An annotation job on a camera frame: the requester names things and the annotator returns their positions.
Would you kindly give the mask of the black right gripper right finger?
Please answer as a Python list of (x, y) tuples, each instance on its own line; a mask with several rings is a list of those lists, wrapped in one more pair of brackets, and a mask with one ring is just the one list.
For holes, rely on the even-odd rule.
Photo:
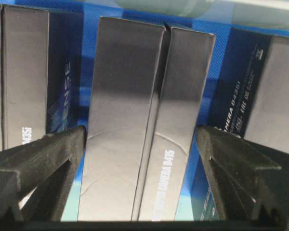
[(289, 154), (212, 127), (197, 145), (220, 219), (289, 221)]

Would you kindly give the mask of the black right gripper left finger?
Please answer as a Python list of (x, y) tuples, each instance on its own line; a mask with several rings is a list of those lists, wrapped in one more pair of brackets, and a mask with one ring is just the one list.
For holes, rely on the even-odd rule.
[(60, 221), (86, 141), (78, 126), (0, 152), (0, 221)]

